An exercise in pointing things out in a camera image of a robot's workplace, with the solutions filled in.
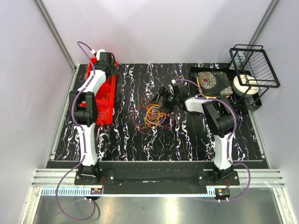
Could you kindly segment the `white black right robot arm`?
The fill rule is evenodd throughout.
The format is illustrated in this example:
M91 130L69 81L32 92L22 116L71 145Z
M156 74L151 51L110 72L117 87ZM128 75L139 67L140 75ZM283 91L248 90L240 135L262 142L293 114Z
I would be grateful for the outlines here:
M159 108L162 112L171 112L177 106L188 112L204 114L210 133L215 139L214 168L206 179L218 185L232 184L237 180L231 159L232 140L237 126L236 113L225 96L191 97L188 84L198 87L188 79L172 80L168 89L163 86L159 88L151 102L162 102Z

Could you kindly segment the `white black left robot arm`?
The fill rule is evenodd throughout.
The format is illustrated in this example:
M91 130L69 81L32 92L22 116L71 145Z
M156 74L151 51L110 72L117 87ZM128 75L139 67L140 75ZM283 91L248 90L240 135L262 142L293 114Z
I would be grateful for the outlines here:
M76 125L80 143L80 163L76 167L81 176L91 184L101 179L95 149L94 129L98 119L96 94L109 77L117 73L113 53L104 49L91 50L96 56L92 71L84 84L69 94L71 118Z

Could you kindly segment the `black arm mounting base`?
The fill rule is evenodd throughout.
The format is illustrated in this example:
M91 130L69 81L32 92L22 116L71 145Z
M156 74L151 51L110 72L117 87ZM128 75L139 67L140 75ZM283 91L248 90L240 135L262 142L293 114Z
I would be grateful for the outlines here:
M105 195L207 194L208 186L239 186L238 173L218 171L212 161L100 161L98 178L73 171L63 185L104 184Z

